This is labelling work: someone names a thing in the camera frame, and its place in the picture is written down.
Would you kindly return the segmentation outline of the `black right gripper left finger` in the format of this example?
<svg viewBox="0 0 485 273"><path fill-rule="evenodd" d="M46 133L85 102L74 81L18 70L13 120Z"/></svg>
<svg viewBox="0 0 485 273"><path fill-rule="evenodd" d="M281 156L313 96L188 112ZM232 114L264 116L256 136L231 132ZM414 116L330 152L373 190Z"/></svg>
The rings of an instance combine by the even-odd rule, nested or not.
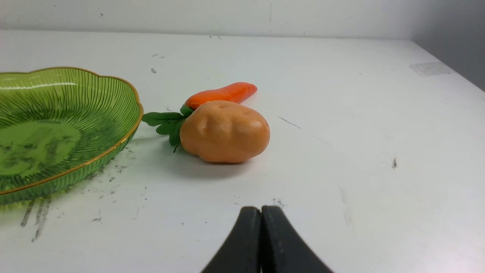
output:
<svg viewBox="0 0 485 273"><path fill-rule="evenodd" d="M218 252L205 266L203 273L260 272L261 212L244 206Z"/></svg>

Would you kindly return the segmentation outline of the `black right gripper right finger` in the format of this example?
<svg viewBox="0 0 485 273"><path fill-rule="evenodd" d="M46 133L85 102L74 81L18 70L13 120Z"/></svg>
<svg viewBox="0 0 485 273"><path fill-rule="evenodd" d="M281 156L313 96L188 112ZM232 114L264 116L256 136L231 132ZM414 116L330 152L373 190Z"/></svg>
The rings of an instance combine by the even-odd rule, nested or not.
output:
<svg viewBox="0 0 485 273"><path fill-rule="evenodd" d="M332 273L298 235L279 206L263 206L261 216L263 273Z"/></svg>

